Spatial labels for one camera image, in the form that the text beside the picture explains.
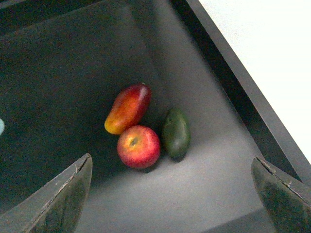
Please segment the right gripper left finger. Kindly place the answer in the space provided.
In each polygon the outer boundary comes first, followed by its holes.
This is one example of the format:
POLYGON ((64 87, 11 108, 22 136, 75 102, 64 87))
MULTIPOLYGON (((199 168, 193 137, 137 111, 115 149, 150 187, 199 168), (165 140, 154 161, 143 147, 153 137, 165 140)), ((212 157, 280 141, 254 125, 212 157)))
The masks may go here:
POLYGON ((2 233, 73 233, 88 197, 93 161, 85 154, 0 216, 2 233))

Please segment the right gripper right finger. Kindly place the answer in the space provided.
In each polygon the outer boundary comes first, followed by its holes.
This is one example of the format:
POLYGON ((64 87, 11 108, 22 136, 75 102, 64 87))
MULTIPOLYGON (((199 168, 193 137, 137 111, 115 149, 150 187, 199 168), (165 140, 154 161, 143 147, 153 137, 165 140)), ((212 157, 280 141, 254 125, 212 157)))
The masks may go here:
POLYGON ((251 164, 254 187, 277 233, 311 231, 311 188, 268 161, 251 164))

